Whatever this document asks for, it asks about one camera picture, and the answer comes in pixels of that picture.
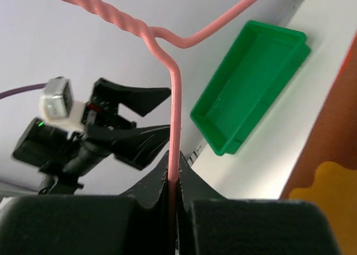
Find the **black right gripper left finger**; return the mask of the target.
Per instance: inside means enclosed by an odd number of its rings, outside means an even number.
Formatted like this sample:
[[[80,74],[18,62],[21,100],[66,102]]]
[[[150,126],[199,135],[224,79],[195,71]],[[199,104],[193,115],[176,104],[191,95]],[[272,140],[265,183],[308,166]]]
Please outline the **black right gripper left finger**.
[[[2,254],[166,254],[167,156],[120,195],[32,195],[1,209]]]

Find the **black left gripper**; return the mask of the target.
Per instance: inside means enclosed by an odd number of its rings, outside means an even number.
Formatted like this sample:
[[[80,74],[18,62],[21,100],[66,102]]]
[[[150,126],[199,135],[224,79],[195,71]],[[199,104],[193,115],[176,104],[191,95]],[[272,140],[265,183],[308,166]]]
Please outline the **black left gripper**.
[[[170,88],[122,86],[104,78],[93,85],[81,122],[85,134],[117,160],[145,169],[170,139],[170,125],[137,128],[118,114],[119,104],[144,117],[171,95]]]

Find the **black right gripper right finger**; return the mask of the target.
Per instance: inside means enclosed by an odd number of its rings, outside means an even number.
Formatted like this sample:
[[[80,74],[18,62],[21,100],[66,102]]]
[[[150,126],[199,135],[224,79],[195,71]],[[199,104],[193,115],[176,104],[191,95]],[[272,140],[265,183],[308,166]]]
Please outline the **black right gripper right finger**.
[[[316,205],[227,199],[195,173],[184,156],[177,218],[180,254],[341,254]]]

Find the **pink wire hanger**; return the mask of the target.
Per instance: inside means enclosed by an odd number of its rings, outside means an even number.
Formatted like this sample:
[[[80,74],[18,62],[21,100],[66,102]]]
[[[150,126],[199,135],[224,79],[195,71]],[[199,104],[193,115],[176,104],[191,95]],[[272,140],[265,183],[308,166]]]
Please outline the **pink wire hanger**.
[[[181,137],[181,111],[182,111],[182,79],[178,64],[165,52],[157,43],[156,38],[164,39],[171,45],[181,49],[191,48],[206,40],[219,31],[239,14],[245,11],[257,0],[241,0],[230,10],[221,15],[211,24],[190,37],[180,37],[163,27],[148,26],[142,20],[118,10],[111,4],[102,0],[62,0],[82,7],[86,11],[98,15],[103,20],[116,25],[123,31],[132,33],[140,37],[153,55],[159,59],[169,70],[172,86],[171,99],[171,129],[170,129],[170,150],[168,159],[168,180],[171,184],[176,184],[179,178],[179,153]]]

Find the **orange camouflage trousers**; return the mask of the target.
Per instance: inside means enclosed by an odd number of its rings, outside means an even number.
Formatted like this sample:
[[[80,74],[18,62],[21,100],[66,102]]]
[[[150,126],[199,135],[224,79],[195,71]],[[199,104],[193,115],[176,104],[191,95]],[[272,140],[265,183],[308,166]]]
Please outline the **orange camouflage trousers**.
[[[316,204],[342,253],[356,254],[355,40],[280,198]]]

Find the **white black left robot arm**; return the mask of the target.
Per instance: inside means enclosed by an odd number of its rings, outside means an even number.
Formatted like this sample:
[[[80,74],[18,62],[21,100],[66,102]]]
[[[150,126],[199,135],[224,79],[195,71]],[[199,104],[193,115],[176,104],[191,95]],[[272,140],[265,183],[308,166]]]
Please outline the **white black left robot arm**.
[[[40,99],[42,116],[27,126],[12,156],[44,175],[40,194],[73,194],[83,188],[79,179],[111,155],[143,170],[168,142],[170,126],[139,128],[118,108],[125,105],[145,116],[170,94],[169,88],[122,86],[100,78],[83,103],[73,99],[69,79],[50,79]]]

